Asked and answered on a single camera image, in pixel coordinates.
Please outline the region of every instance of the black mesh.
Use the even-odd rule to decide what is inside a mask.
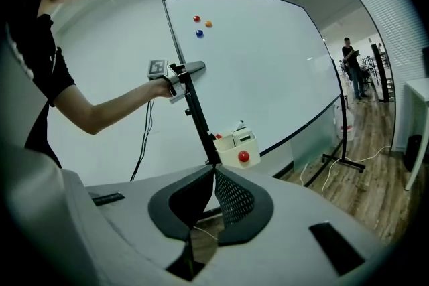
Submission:
[[[213,173],[206,173],[174,192],[169,205],[173,213],[189,228],[201,217],[212,196]]]
[[[253,209],[255,198],[236,182],[216,171],[215,195],[221,204],[225,228],[246,217]]]

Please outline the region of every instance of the man standing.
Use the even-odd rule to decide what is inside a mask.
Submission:
[[[343,47],[344,61],[349,65],[351,78],[353,81],[353,89],[355,90],[355,98],[362,100],[362,98],[366,98],[367,95],[363,92],[363,77],[359,63],[356,60],[357,52],[350,45],[350,38],[346,37],[344,39]]]

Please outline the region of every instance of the doorway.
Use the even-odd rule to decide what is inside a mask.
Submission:
[[[326,47],[334,60],[341,86],[349,104],[388,102],[389,111],[395,117],[395,88],[389,58],[377,27],[360,0],[287,0],[303,7],[318,28]],[[353,77],[349,64],[344,62],[342,48],[344,38],[358,51],[365,95],[356,99]]]

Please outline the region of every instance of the white wall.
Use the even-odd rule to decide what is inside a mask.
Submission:
[[[93,103],[105,102],[147,82],[148,61],[178,62],[162,0],[116,0],[88,14],[59,41],[76,85]],[[157,99],[154,127],[136,179],[202,165],[206,155],[186,101]],[[63,168],[85,185],[125,182],[134,170],[145,108],[91,136],[57,109],[48,117],[48,139]]]
[[[344,37],[350,38],[351,45],[355,50],[360,50],[362,57],[373,55],[368,38],[377,45],[381,43],[377,28],[364,7],[322,30],[321,34],[326,39],[326,46],[337,67],[339,60],[343,59],[341,48],[344,46]]]

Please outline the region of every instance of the wooden floor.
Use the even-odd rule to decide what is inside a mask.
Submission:
[[[347,157],[352,160],[374,156],[382,147],[391,145],[394,104],[379,102],[371,89],[367,94],[369,98],[364,100],[354,100],[349,95],[349,109],[355,116],[356,129],[353,141],[347,143]],[[363,173],[346,165],[335,164],[324,188],[324,197],[389,244],[404,234],[416,213],[424,191],[424,176],[429,172],[429,167],[425,163],[412,189],[405,191],[410,173],[404,167],[401,153],[391,153],[386,148],[376,158],[363,163],[366,165]],[[302,175],[304,183],[322,164],[321,159],[318,159],[308,165]],[[309,187],[311,190],[321,193],[331,165],[312,183]],[[301,184],[301,172],[289,171],[282,180]],[[222,218],[199,222],[197,227],[217,236],[223,230]],[[208,262],[215,253],[216,241],[195,229],[191,237],[196,261]]]

